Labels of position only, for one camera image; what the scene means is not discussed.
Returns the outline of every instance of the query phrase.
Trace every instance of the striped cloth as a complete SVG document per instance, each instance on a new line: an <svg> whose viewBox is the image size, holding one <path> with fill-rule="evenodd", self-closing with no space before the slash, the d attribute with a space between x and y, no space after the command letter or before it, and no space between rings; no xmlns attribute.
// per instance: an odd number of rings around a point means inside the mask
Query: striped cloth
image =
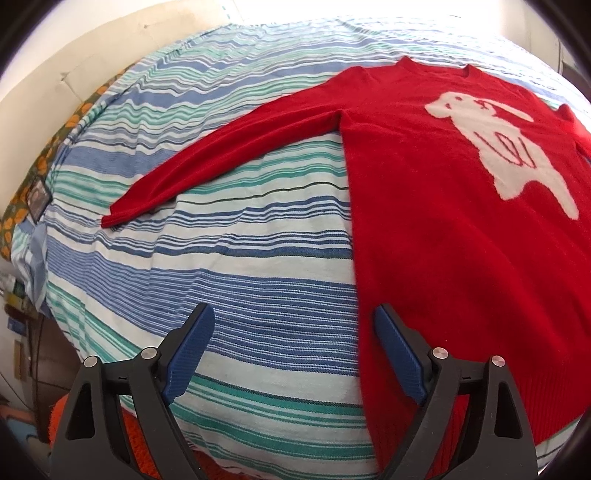
<svg viewBox="0 0 591 480"><path fill-rule="evenodd" d="M43 291L80 357L132 357L208 302L213 337L172 405L191 446L260 478L374 478L338 134L252 160L116 229L100 218L135 180L258 105L403 55L472 63L553 107L568 103L591 125L589 103L543 62L502 38L459 32L451 19L228 25L128 70L48 176ZM30 237L15 231L15 262L27 262Z"/></svg>

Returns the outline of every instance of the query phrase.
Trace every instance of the orange flower pattern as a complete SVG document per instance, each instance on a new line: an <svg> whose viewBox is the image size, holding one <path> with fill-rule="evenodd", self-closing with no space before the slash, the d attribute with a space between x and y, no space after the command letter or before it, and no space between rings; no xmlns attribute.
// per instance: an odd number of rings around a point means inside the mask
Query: orange flower pattern
<svg viewBox="0 0 591 480"><path fill-rule="evenodd" d="M74 114L68 119L68 121L57 131L53 137L49 139L43 150L35 160L33 166L29 169L27 176L21 183L16 194L12 197L12 200L8 204L2 219L0 220L0 256L10 261L10 250L12 246L12 234L14 233L14 227L21 223L29 213L29 207L27 205L27 194L33 184L33 181L37 177L41 177L43 180L47 177L47 173L51 169L51 164L55 159L57 148L66 139L72 129L78 124L80 119L92 108L99 97L107 91L107 89L121 77L128 69L121 70L117 75L108 80L102 86L100 86L95 93L93 93L88 99L82 103L74 112Z"/></svg>

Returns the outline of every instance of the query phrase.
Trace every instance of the cable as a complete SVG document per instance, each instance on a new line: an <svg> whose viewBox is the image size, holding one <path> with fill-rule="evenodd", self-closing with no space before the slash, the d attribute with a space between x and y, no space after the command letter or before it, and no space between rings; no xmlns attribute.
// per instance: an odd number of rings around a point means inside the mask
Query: cable
<svg viewBox="0 0 591 480"><path fill-rule="evenodd" d="M12 390L12 393L14 393L14 394L17 396L17 398L18 398L18 399L19 399L19 400L22 402L22 404L23 404L23 405L25 405L25 406L26 406L26 408L28 408L29 410L33 411L33 409L32 409L32 408L31 408L29 405L27 405L27 402L25 402L25 401L24 401L24 400L23 400L23 399L22 399L22 398L19 396L19 394L17 393L17 391L16 391L16 390L14 390L14 388L12 387L12 385L10 384L10 382L9 382L9 381L6 379L6 377L4 376L4 374L3 374L1 371L0 371L0 376L1 376L1 377L4 379L4 381L6 382L6 385L8 385L8 386L10 387L10 390Z"/></svg>

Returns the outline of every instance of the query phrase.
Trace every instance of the red sweater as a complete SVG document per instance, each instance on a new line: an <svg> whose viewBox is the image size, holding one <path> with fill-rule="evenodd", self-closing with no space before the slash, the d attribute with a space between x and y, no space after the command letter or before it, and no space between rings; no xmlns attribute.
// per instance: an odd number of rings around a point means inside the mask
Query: red sweater
<svg viewBox="0 0 591 480"><path fill-rule="evenodd" d="M591 402L591 157L568 107L481 72L353 67L177 153L111 207L131 220L283 145L338 130L351 197L359 375L380 467L415 412L372 328L389 302L457 358L502 355L536 442ZM459 434L459 411L438 459Z"/></svg>

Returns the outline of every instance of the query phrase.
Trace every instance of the sweater neckline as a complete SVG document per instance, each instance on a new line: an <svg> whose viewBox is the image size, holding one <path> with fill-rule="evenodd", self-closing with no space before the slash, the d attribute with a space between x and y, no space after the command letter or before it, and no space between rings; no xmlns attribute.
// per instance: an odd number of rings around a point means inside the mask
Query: sweater neckline
<svg viewBox="0 0 591 480"><path fill-rule="evenodd" d="M414 61L412 58L408 56L402 57L398 63L401 67L409 72L418 73L421 75L429 74L429 75L438 75L441 76L444 73L446 76L454 76L459 78L470 78L475 79L480 76L482 73L478 70L474 65L466 65L464 68L454 68L454 67L441 67L435 65L426 65L424 63L419 63Z"/></svg>

